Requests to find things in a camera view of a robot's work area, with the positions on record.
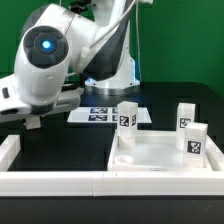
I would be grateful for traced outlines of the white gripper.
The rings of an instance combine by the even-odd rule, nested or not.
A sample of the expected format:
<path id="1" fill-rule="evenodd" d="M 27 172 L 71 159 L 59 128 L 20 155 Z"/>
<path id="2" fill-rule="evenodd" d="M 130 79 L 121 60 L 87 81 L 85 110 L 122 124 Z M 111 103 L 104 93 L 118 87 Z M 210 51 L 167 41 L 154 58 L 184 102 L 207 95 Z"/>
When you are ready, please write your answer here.
<path id="1" fill-rule="evenodd" d="M 29 92 L 20 89 L 14 74 L 0 79 L 0 118 L 30 118 L 69 112 L 80 106 L 83 88 L 61 85 L 48 92 L 48 87 Z"/>

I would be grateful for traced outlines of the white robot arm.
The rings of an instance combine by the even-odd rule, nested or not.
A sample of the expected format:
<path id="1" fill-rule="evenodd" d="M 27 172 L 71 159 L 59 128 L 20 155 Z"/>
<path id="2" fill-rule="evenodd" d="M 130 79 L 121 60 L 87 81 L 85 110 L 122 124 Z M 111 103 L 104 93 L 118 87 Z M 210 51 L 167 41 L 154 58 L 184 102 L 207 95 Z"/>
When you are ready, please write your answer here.
<path id="1" fill-rule="evenodd" d="M 0 122 L 77 108 L 83 90 L 65 85 L 69 69 L 105 90 L 136 85 L 130 11 L 152 1 L 77 0 L 68 9 L 35 10 L 23 27 L 14 73 L 0 79 Z"/>

